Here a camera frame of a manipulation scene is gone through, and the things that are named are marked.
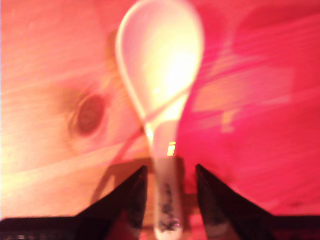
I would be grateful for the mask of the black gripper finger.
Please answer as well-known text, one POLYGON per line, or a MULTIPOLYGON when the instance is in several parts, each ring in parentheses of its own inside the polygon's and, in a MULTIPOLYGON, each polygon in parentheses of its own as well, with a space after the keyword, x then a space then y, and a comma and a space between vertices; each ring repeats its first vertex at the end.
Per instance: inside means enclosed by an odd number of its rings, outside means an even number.
POLYGON ((76 240, 138 240, 147 202, 143 165, 105 197, 80 212, 76 240))
POLYGON ((263 226, 271 214, 241 196, 213 173, 196 165, 197 200, 209 239, 274 240, 263 226))

